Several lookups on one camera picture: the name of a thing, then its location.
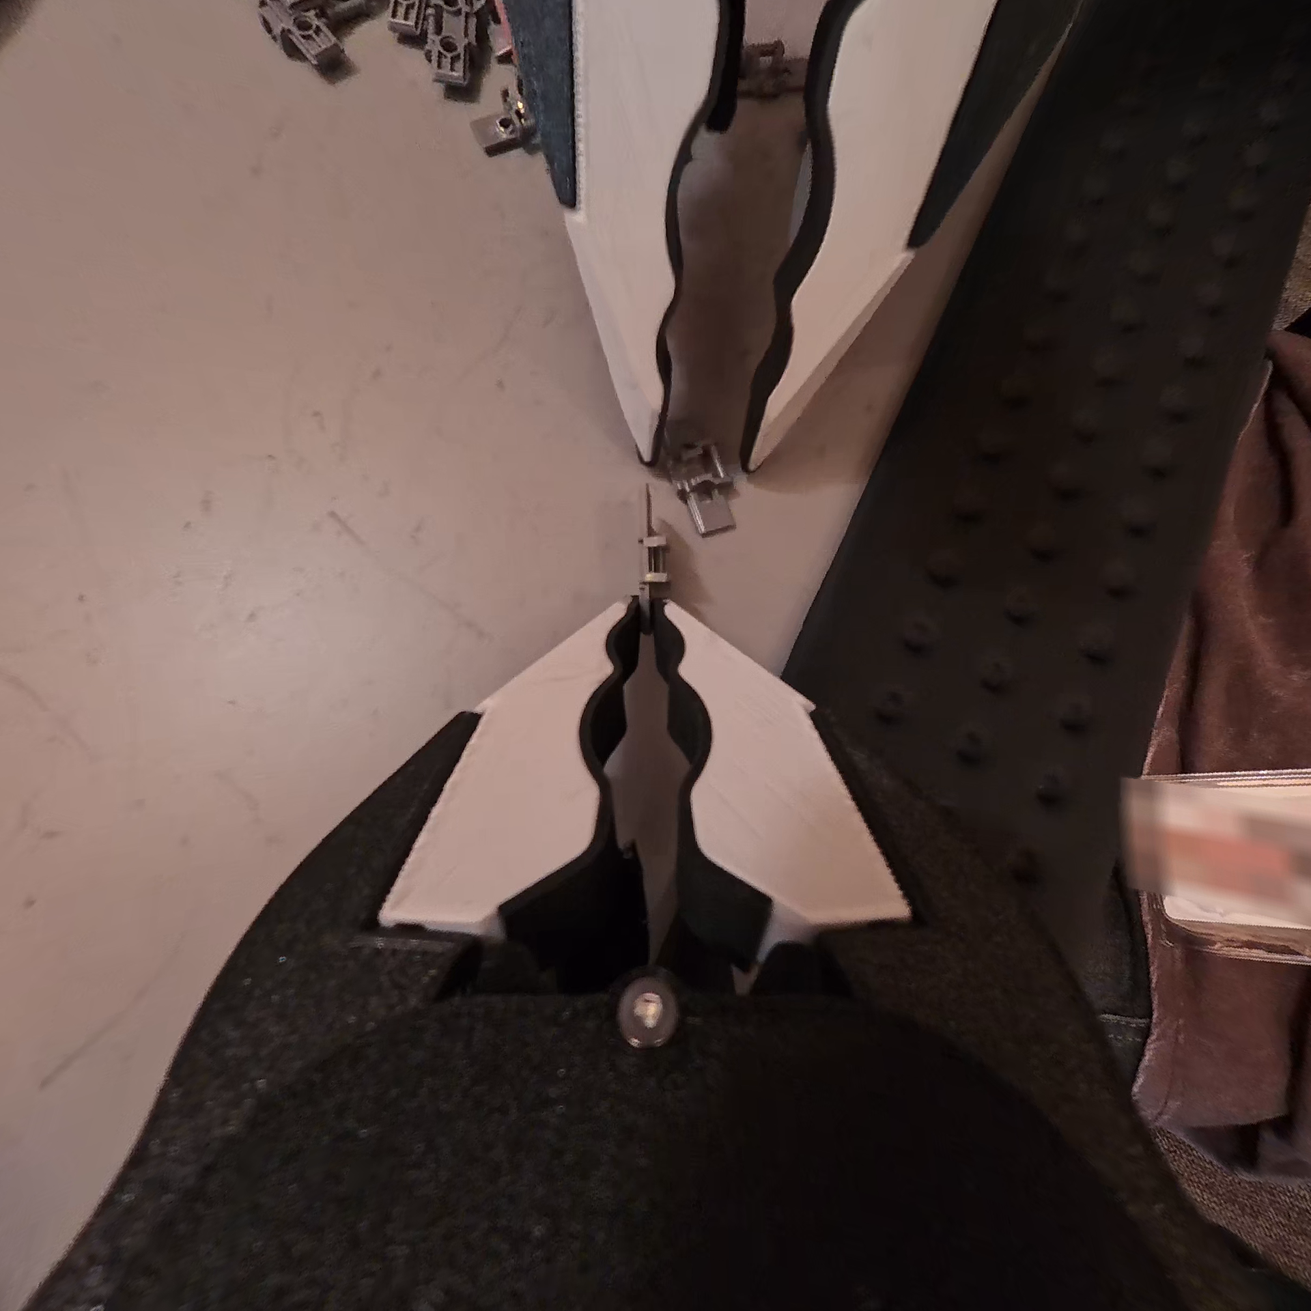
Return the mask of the grey desk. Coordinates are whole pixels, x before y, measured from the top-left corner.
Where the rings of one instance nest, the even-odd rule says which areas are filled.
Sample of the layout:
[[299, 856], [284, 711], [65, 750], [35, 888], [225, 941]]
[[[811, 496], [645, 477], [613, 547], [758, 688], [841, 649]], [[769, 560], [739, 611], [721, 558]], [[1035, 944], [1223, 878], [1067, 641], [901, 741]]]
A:
[[348, 50], [1, 6], [3, 1310], [280, 882], [634, 573], [545, 168]]

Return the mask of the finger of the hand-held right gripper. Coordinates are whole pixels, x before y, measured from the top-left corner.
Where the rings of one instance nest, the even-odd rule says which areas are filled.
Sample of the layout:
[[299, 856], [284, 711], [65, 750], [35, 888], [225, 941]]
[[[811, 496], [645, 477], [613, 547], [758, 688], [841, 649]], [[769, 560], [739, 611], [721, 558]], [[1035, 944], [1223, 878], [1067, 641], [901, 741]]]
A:
[[771, 283], [739, 468], [756, 472], [909, 264], [996, 2], [826, 2], [802, 91], [807, 189]]
[[575, 198], [566, 236], [643, 468], [662, 460], [670, 409], [679, 180], [728, 87], [741, 31], [741, 2], [570, 6]]

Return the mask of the short grey track segment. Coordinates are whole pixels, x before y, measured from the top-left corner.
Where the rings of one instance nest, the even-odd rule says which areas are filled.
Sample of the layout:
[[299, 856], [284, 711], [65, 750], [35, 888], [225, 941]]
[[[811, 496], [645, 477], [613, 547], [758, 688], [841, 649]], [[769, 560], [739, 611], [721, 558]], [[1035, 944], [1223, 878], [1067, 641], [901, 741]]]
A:
[[670, 586], [668, 539], [656, 528], [649, 485], [643, 487], [640, 502], [638, 551], [640, 569], [634, 596], [640, 605], [643, 630], [649, 630], [653, 605], [666, 600]]

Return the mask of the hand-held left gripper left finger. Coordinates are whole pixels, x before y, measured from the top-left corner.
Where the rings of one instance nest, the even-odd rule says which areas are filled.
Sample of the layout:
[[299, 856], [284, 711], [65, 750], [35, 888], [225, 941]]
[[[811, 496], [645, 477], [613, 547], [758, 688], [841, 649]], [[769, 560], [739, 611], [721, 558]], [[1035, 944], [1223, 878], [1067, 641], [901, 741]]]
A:
[[513, 897], [591, 846], [602, 765], [583, 756], [583, 713], [623, 675], [613, 643], [640, 632], [617, 601], [489, 694], [432, 811], [383, 895], [381, 929], [508, 935]]

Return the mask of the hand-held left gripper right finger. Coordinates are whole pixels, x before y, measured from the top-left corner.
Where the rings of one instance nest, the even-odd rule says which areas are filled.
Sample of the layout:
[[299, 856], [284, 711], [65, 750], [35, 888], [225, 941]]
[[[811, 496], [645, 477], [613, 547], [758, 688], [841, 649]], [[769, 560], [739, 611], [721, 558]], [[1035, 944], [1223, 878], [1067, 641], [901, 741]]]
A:
[[826, 933], [911, 909], [813, 705], [675, 603], [653, 615], [677, 801], [677, 910], [692, 933]]

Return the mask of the single grey track piece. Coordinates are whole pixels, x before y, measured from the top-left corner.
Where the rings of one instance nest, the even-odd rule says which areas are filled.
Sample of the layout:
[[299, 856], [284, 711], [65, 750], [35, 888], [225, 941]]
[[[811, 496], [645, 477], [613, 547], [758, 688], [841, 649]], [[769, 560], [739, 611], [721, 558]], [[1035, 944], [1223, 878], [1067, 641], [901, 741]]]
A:
[[666, 424], [662, 472], [698, 537], [715, 537], [736, 528], [730, 507], [734, 473], [717, 445], [704, 438], [694, 423]]

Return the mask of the black perforated pad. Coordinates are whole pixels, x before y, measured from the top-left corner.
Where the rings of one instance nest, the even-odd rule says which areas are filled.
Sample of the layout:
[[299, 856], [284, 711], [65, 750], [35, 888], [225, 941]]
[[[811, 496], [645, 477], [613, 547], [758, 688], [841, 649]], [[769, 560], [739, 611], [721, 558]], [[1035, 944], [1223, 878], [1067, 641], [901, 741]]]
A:
[[1092, 2], [783, 667], [1086, 986], [1306, 208], [1306, 2]]

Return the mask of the pile of grey track links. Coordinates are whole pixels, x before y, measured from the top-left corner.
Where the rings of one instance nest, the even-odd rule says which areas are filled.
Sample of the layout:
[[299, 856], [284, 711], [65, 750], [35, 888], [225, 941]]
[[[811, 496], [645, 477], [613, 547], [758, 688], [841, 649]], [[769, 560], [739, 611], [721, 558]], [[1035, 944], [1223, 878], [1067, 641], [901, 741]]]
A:
[[498, 108], [470, 123], [479, 149], [493, 157], [528, 149], [536, 121], [526, 104], [513, 42], [498, 2], [257, 2], [265, 36], [289, 59], [332, 83], [348, 76], [349, 61], [338, 38], [381, 16], [385, 31], [404, 48], [421, 51], [429, 76], [445, 99], [472, 99], [489, 67], [506, 68]]

